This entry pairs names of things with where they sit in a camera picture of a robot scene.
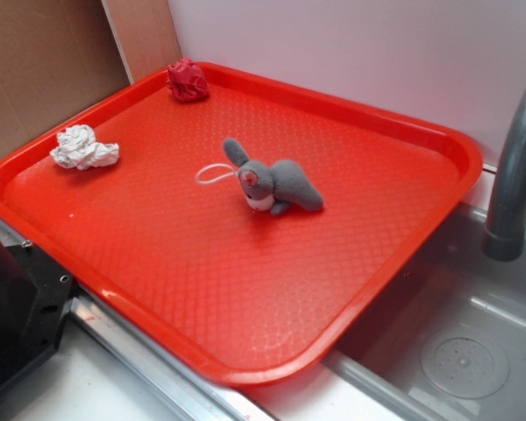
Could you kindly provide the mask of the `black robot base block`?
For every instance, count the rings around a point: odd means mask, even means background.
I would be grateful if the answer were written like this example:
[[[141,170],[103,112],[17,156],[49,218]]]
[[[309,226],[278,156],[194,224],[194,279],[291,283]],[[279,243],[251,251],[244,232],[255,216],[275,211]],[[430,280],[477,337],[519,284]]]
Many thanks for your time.
[[[0,393],[58,351],[74,289],[40,247],[0,240]]]

